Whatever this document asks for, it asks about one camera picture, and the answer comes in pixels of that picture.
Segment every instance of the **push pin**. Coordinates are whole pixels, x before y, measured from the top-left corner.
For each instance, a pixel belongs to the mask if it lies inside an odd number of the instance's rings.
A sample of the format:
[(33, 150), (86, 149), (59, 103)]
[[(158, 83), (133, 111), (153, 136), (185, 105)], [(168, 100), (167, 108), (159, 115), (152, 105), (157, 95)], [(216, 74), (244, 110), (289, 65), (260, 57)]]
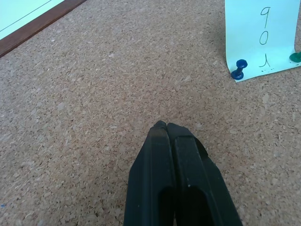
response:
[(236, 62), (237, 69), (231, 72), (231, 77), (235, 80), (241, 80), (244, 77), (243, 69), (248, 66), (245, 60), (238, 60)]
[(290, 59), (291, 59), (291, 61), (294, 61), (296, 63), (300, 63), (301, 62), (301, 52), (291, 54)]

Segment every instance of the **black object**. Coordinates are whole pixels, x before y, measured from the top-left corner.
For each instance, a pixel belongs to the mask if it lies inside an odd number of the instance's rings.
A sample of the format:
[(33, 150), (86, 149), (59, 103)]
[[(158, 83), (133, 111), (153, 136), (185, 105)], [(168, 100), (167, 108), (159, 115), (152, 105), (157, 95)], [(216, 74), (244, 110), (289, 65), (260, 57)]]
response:
[(158, 121), (130, 170), (124, 226), (242, 226), (222, 175), (185, 127)]

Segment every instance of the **blue push pin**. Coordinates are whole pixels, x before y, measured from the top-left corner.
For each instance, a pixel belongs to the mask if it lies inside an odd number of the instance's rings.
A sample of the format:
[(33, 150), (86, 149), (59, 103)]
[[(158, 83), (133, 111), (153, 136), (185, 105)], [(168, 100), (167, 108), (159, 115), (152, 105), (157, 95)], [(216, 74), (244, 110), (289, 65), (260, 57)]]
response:
[(231, 72), (231, 77), (235, 80), (241, 80), (244, 77), (243, 69), (248, 66), (245, 60), (238, 60), (236, 62), (237, 69)]

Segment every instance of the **wooden border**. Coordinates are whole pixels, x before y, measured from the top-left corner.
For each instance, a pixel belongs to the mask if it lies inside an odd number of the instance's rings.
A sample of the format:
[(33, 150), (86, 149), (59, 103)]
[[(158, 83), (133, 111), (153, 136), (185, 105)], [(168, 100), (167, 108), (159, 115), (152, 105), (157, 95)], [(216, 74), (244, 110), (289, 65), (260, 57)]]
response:
[(0, 40), (0, 57), (29, 40), (33, 35), (39, 33), (85, 1), (87, 0), (64, 0), (28, 24), (4, 37)]

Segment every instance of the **light blue paper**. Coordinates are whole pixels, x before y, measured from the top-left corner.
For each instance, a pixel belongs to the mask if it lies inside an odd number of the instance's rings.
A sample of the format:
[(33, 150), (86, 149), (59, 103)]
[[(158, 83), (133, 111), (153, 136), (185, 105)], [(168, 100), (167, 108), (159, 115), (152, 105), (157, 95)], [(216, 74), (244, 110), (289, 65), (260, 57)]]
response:
[(63, 0), (0, 0), (0, 40)]
[(240, 59), (248, 63), (239, 81), (301, 66), (289, 59), (299, 6), (300, 0), (225, 0), (228, 68), (236, 70)]

